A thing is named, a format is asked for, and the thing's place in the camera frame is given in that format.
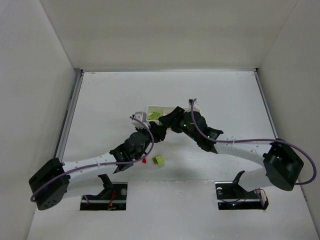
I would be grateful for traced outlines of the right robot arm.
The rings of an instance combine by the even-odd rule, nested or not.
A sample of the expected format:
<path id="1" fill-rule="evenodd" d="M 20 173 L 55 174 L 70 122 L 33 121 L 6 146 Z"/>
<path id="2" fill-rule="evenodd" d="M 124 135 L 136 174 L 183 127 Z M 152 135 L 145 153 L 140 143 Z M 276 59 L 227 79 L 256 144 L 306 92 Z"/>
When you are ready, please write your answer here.
<path id="1" fill-rule="evenodd" d="M 159 123 L 175 133 L 184 133 L 206 152 L 230 155 L 260 165 L 256 170 L 241 170 L 233 180 L 246 191 L 275 186 L 292 191 L 304 166 L 301 158 L 287 144 L 272 142 L 238 143 L 234 136 L 211 128 L 198 111 L 176 107 L 161 116 Z"/>

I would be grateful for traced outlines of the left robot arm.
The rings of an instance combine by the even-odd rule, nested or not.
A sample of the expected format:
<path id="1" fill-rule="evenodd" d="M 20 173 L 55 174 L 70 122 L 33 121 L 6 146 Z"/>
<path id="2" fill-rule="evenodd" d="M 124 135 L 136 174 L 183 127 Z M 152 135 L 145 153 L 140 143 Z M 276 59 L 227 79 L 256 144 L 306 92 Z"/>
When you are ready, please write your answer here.
<path id="1" fill-rule="evenodd" d="M 152 121 L 149 126 L 136 128 L 124 143 L 98 157 L 72 162 L 52 158 L 29 179 L 30 201 L 36 203 L 38 210 L 48 210 L 65 198 L 75 183 L 95 177 L 102 179 L 102 190 L 106 191 L 111 186 L 106 174 L 108 166 L 115 166 L 115 173 L 127 170 L 145 159 L 166 134 L 165 126 Z"/>

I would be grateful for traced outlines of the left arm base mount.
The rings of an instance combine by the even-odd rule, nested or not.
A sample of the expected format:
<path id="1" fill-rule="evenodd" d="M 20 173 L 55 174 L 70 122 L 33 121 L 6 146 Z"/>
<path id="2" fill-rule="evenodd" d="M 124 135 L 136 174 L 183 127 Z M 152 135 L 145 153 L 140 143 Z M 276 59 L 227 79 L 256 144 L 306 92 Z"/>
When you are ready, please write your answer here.
<path id="1" fill-rule="evenodd" d="M 125 211 L 127 208 L 127 182 L 112 182 L 107 174 L 98 176 L 102 190 L 96 195 L 81 197 L 80 211 Z"/>

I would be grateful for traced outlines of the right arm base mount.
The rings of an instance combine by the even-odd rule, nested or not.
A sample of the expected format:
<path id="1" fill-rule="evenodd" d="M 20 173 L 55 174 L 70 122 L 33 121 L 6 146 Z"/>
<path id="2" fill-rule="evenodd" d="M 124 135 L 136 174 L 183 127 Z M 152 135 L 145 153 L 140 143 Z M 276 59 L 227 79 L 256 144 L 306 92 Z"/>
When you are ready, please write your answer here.
<path id="1" fill-rule="evenodd" d="M 239 185 L 240 177 L 245 171 L 240 171 L 232 181 L 216 181 L 215 192 L 219 210 L 262 210 L 269 206 L 266 191 L 257 188 L 246 191 Z"/>

